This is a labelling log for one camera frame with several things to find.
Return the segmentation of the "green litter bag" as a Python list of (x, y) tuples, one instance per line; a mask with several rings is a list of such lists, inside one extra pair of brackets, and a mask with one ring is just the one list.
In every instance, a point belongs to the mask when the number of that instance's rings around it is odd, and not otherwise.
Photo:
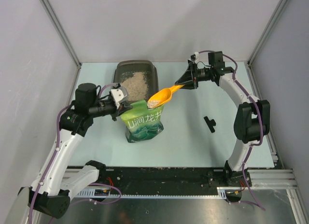
[(120, 116), (126, 125), (125, 136), (129, 143), (151, 140), (164, 130), (160, 121), (164, 106), (149, 109), (145, 100), (131, 106), (131, 110)]

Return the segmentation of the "yellow plastic scoop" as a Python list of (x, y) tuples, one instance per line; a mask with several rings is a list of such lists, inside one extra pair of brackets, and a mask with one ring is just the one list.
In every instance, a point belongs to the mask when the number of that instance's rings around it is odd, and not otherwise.
[(147, 102), (147, 107), (149, 109), (154, 109), (168, 103), (172, 98), (172, 94), (181, 89), (182, 87), (183, 85), (174, 85), (172, 87), (160, 90), (149, 98)]

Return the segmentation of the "black bag clip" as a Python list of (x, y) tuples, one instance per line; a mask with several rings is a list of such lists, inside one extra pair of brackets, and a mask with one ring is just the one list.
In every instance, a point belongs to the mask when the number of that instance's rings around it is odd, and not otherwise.
[(204, 121), (206, 122), (209, 130), (211, 133), (215, 132), (215, 126), (216, 126), (216, 121), (214, 119), (209, 119), (209, 117), (205, 116), (203, 117)]

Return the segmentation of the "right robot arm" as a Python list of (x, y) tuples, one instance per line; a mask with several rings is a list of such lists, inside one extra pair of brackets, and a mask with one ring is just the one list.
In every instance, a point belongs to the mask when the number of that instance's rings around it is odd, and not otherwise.
[(200, 52), (195, 52), (175, 85), (181, 85), (183, 89), (197, 89), (200, 82), (212, 81), (234, 102), (237, 113), (233, 130), (237, 140), (223, 170), (224, 183), (234, 186), (240, 179), (247, 179), (245, 172), (251, 152), (263, 143), (264, 136), (270, 131), (270, 103), (248, 92), (237, 79), (238, 65), (226, 66), (224, 58), (227, 56), (223, 52), (207, 50), (206, 53), (208, 65), (200, 69)]

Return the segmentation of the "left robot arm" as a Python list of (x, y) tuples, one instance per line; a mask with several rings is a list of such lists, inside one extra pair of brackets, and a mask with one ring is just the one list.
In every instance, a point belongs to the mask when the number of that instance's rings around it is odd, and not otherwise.
[(132, 109), (129, 94), (119, 83), (103, 87), (93, 83), (83, 83), (75, 90), (75, 99), (63, 108), (56, 118), (56, 139), (41, 168), (39, 175), (29, 188), (28, 223), (32, 222), (33, 211), (39, 211), (53, 218), (61, 218), (68, 210), (70, 202), (84, 188), (91, 184), (106, 182), (105, 164), (88, 161), (74, 176), (62, 178), (69, 161), (88, 129), (97, 117), (118, 116)]

